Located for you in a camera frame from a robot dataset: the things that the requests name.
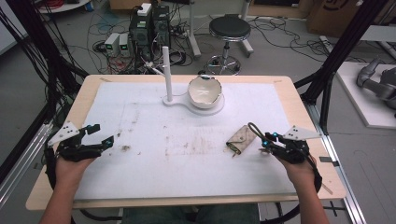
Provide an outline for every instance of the bowl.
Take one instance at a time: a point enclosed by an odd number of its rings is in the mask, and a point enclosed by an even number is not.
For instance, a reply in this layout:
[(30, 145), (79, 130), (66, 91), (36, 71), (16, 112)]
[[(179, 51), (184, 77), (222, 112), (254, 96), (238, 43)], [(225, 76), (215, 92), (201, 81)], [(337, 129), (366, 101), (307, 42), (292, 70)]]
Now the bowl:
[(189, 84), (189, 98), (198, 108), (213, 108), (221, 99), (221, 84), (214, 77), (200, 75)]

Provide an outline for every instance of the forearm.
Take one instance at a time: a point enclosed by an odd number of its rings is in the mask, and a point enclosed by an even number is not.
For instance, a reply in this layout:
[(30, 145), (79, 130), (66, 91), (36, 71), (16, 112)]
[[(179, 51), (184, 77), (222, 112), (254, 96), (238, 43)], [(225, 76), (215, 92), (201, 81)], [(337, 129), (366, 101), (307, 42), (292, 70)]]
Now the forearm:
[(302, 224), (329, 223), (314, 185), (296, 186)]
[(55, 187), (40, 224), (70, 224), (76, 188)]

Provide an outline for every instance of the stool base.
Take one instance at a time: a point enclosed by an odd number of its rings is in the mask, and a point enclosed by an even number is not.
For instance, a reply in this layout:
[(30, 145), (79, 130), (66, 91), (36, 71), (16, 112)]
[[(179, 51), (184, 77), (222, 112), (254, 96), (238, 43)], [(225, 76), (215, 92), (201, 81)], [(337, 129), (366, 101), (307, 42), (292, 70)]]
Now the stool base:
[(207, 61), (206, 68), (213, 75), (238, 75), (241, 63), (232, 56), (224, 60), (222, 55), (216, 55)]

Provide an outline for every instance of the black stool seat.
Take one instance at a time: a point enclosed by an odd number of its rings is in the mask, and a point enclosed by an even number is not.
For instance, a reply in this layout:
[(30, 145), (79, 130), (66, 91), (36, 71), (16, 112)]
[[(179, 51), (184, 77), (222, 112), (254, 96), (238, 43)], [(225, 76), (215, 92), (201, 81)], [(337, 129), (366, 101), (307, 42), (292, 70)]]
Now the black stool seat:
[(212, 35), (228, 41), (242, 41), (250, 35), (250, 25), (237, 17), (215, 18), (209, 24)]

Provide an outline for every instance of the small bag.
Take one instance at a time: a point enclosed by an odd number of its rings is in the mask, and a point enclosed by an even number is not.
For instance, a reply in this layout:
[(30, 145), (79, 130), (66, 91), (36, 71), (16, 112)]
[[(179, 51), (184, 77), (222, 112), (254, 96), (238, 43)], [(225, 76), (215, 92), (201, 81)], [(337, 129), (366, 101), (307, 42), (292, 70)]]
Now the small bag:
[(244, 125), (227, 141), (226, 145), (234, 152), (234, 157), (240, 155), (256, 137), (257, 135)]

